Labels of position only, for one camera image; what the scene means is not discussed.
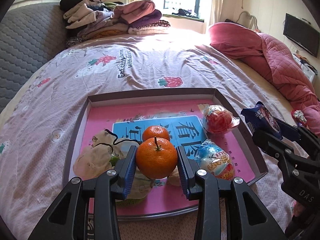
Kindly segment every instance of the orange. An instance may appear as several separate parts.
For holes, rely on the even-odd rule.
[[[147,129],[144,130],[142,134],[142,140],[146,141],[150,138],[164,138],[170,141],[170,135],[166,128],[159,126],[159,125],[152,125],[149,126]]]
[[[164,138],[150,138],[137,149],[136,163],[143,175],[150,179],[169,176],[178,162],[173,144]]]

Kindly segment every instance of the red wrapped candy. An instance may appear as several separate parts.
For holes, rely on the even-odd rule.
[[[202,125],[210,133],[225,133],[240,123],[240,118],[220,105],[208,106],[203,114]]]

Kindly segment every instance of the gray quilted mattress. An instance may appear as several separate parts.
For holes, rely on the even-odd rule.
[[[59,3],[10,10],[0,23],[0,112],[31,75],[65,48]]]

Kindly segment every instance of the pink comforter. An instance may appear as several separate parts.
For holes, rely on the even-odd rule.
[[[315,90],[284,43],[233,23],[212,25],[209,34],[212,47],[258,72],[294,109],[303,111],[310,130],[320,135],[320,104]]]

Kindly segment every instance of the pink folded blanket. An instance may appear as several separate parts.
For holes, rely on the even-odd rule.
[[[283,42],[233,23],[216,23],[209,28],[209,35],[213,48],[258,72],[294,109],[302,110],[310,130],[320,135],[320,103],[315,90]]]
[[[120,17],[128,24],[152,13],[155,10],[155,3],[152,0],[139,0],[124,5],[117,5],[114,9],[114,18]]]

